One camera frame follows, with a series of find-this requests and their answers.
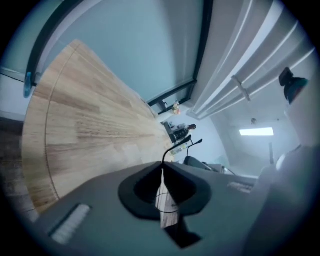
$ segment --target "wooden tabletop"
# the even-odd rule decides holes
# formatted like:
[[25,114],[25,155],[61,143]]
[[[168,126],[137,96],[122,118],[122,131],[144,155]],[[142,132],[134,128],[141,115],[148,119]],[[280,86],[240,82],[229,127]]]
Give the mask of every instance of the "wooden tabletop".
[[96,176],[161,161],[171,146],[151,108],[75,40],[51,63],[31,98],[23,174],[35,208],[43,212]]

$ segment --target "fluorescent light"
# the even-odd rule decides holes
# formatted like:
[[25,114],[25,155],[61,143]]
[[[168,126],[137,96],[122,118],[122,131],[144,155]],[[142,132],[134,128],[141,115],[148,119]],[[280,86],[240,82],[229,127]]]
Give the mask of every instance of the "fluorescent light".
[[271,127],[259,129],[243,129],[240,130],[242,136],[273,136],[274,130]]

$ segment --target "white ceiling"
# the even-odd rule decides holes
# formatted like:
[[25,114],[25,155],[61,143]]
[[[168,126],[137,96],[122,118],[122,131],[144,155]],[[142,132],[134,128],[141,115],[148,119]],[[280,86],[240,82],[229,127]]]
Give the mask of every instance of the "white ceiling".
[[[225,19],[223,14],[231,12],[234,18]],[[279,1],[214,1],[190,115],[198,120],[211,118],[234,170],[259,175],[270,164],[269,143],[275,161],[300,144],[285,115],[289,103],[278,76],[285,67],[294,66],[295,77],[310,79],[319,71],[317,52],[308,55],[312,49],[302,26]],[[250,102],[244,99],[216,113],[234,98],[244,98],[231,80],[233,75],[245,89],[268,85],[252,94]],[[262,127],[272,127],[274,136],[241,136],[239,132]]]
[[192,79],[202,13],[203,0],[103,0],[63,33],[45,68],[79,39],[150,101]]

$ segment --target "floor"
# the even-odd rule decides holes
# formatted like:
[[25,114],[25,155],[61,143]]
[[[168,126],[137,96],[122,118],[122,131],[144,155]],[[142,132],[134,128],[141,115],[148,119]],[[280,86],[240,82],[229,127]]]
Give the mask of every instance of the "floor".
[[0,117],[0,177],[8,201],[22,215],[35,221],[38,213],[29,196],[22,171],[23,122]]
[[161,161],[172,142],[156,116],[94,52],[72,42],[43,74],[24,122],[23,174],[37,211],[94,177]]

